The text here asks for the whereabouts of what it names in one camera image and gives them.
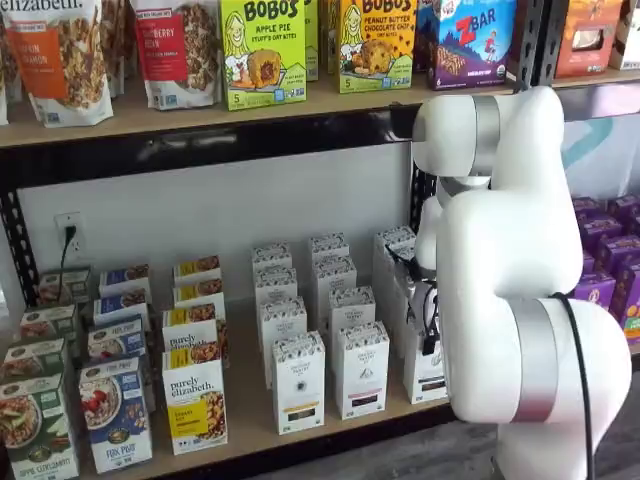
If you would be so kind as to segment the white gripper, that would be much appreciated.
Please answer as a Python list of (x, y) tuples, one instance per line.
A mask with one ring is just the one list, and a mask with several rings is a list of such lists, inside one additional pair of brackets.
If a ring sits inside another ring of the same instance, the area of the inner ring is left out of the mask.
[[(438, 285), (436, 271), (419, 265), (415, 257), (402, 256), (399, 251), (393, 253), (395, 279), (405, 294), (415, 319), (422, 324), (426, 333), (438, 333)], [(422, 355), (434, 353), (435, 335), (425, 335), (422, 342)]]

